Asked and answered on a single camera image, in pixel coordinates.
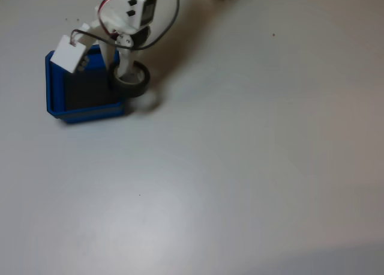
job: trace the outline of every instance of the blue plastic tray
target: blue plastic tray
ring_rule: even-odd
[[[84,72],[71,74],[46,56],[47,111],[67,123],[121,116],[125,104],[108,86],[106,66],[98,46],[92,46]],[[119,60],[118,52],[115,61]]]

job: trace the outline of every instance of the white table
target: white table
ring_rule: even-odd
[[[66,126],[44,57],[100,1],[0,0],[0,274],[384,273],[384,0],[182,0],[164,103]]]

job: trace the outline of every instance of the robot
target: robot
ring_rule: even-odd
[[[70,36],[62,36],[51,61],[70,73],[84,70],[86,53],[98,41],[105,62],[109,83],[123,98],[136,98],[145,93],[149,83],[149,71],[135,61],[138,50],[153,46],[170,29],[170,25],[151,44],[143,46],[151,30],[157,0],[103,0],[95,8],[97,20],[83,24]],[[120,63],[114,61],[116,49]]]

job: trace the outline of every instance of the wheel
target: wheel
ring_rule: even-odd
[[[136,98],[143,95],[148,88],[149,80],[151,79],[148,69],[137,61],[134,61],[133,66],[137,70],[135,79],[138,80],[138,82],[134,83],[124,81],[116,76],[118,63],[112,63],[109,68],[109,84],[118,97]]]

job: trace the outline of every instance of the cable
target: cable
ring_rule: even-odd
[[[104,5],[109,2],[110,0],[103,0],[97,10],[97,17],[98,17],[98,21],[100,22],[100,25],[101,27],[103,28],[103,30],[105,31],[105,33],[107,33],[108,36],[112,36],[113,34],[111,34],[108,29],[105,27],[102,19],[101,19],[101,16],[100,16],[100,13],[101,13],[101,9],[104,7]]]
[[[112,43],[111,41],[108,41],[108,40],[106,40],[104,38],[101,38],[101,37],[99,37],[97,35],[94,35],[94,34],[86,32],[86,31],[79,30],[79,29],[75,29],[75,30],[72,31],[72,33],[71,33],[71,41],[72,41],[73,34],[76,32],[76,33],[80,33],[80,34],[92,37],[94,39],[97,39],[97,40],[102,41],[102,42],[104,42],[104,43],[106,43],[108,45],[114,46],[116,48],[127,49],[127,50],[136,50],[136,51],[138,51],[138,50],[145,50],[145,49],[148,49],[148,48],[152,47],[154,44],[159,42],[162,37],[164,37],[164,35],[168,32],[168,30],[173,26],[174,22],[176,21],[176,19],[178,17],[178,14],[179,14],[179,9],[180,9],[180,0],[176,0],[175,15],[173,15],[173,18],[170,21],[169,25],[164,29],[164,31],[152,43],[149,43],[148,45],[143,46],[143,47],[127,47],[127,46],[123,46],[123,45],[118,45],[118,44]]]

